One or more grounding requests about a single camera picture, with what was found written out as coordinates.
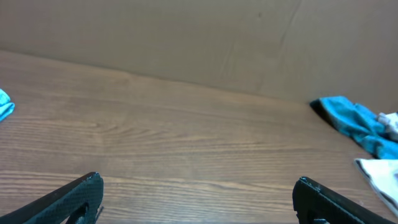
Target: crumpled blue cloth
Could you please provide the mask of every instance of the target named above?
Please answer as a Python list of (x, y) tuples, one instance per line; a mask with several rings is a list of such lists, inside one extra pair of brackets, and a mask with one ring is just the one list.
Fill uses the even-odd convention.
[(398, 159), (398, 143), (388, 140), (385, 126), (361, 104), (343, 96), (319, 98), (310, 106), (340, 133), (354, 139), (368, 153), (380, 159)]
[(5, 91), (0, 89), (0, 121), (10, 115), (15, 108), (15, 104), (10, 102), (11, 99)]

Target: wall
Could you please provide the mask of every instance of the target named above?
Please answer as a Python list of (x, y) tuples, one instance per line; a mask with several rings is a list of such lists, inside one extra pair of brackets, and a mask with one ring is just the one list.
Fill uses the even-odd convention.
[(0, 0), (0, 49), (308, 102), (398, 109), (398, 1)]

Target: blue towel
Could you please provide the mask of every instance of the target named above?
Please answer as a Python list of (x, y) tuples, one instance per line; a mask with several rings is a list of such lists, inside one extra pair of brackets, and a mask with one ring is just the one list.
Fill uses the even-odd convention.
[(10, 97), (5, 91), (0, 89), (0, 121), (10, 115), (15, 108), (14, 103), (10, 103)]
[(398, 159), (398, 143), (387, 138), (385, 127), (372, 111), (343, 96), (319, 98), (310, 106), (340, 133), (354, 139), (380, 159)]

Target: black object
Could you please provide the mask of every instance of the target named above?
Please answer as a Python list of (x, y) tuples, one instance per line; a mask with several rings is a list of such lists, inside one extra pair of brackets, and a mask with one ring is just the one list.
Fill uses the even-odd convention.
[(0, 217), (0, 223), (92, 224), (101, 205), (104, 182), (97, 172), (90, 172), (36, 201)]
[(393, 224), (308, 177), (294, 186), (293, 208), (300, 224)]

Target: white towel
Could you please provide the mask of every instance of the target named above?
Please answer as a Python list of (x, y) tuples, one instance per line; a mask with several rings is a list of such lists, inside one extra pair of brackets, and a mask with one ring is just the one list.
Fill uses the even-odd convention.
[(377, 196), (398, 217), (398, 160), (355, 159), (354, 164)]

